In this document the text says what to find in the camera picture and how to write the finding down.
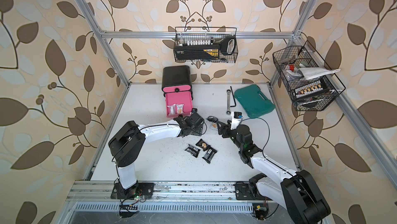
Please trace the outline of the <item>pink drawer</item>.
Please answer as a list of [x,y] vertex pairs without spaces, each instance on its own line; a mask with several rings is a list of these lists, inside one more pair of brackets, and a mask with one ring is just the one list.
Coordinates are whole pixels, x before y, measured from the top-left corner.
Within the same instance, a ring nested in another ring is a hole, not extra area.
[[191,91],[191,85],[190,84],[183,84],[183,85],[172,85],[172,86],[165,86],[162,88],[162,91],[164,93],[178,93],[178,92],[185,92],[185,91]]
[[[166,101],[166,116],[169,118],[178,117],[179,115],[189,115],[192,112],[193,104],[192,104],[192,94],[190,91],[178,92],[178,93],[167,93],[165,94]],[[175,114],[169,115],[169,110],[167,106],[173,104],[184,104],[184,113],[183,114]]]

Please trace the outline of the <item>pink top drawer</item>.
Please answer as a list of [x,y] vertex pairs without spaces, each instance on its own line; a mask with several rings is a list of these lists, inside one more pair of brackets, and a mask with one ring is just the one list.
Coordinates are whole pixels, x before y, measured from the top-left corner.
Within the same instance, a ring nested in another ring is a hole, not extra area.
[[165,86],[162,88],[162,91],[164,93],[178,93],[178,92],[185,92],[185,91],[191,91],[191,85],[190,84],[183,84],[183,85],[172,85],[172,86]]

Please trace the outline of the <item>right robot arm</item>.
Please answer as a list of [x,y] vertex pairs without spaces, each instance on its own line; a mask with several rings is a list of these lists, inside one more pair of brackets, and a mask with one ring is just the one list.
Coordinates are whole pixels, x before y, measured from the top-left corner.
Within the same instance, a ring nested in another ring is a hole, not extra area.
[[251,195],[267,197],[287,210],[296,224],[317,224],[331,214],[331,209],[306,170],[296,171],[271,159],[252,139],[250,128],[244,124],[217,122],[218,134],[229,138],[239,149],[244,164],[259,173],[250,179]]

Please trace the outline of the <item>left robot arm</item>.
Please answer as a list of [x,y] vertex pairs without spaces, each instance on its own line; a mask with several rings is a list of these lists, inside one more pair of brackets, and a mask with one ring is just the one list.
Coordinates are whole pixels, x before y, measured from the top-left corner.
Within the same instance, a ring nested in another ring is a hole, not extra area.
[[202,136],[204,125],[204,118],[197,112],[159,124],[138,125],[133,120],[128,121],[108,142],[112,161],[116,164],[115,189],[120,194],[119,199],[145,193],[139,187],[134,165],[145,144],[168,138]]

